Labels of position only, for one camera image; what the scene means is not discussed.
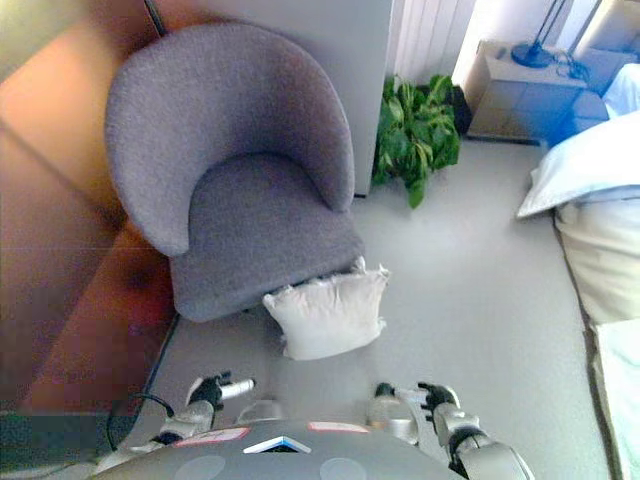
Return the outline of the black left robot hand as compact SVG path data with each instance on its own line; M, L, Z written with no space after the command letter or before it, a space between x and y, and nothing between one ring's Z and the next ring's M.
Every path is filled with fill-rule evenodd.
M220 408L224 401L247 394L255 386L256 381L253 378L233 382L230 371L212 377L199 377L190 386L185 405L206 401L214 408Z

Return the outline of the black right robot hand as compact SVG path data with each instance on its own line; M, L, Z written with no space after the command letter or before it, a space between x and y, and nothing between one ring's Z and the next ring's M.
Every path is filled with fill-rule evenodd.
M460 408L459 398L452 388L428 382L418 382L414 389L395 387L383 382L377 385L374 393L375 399L381 397L393 397L417 406L419 416L430 422L433 421L435 409L441 404Z

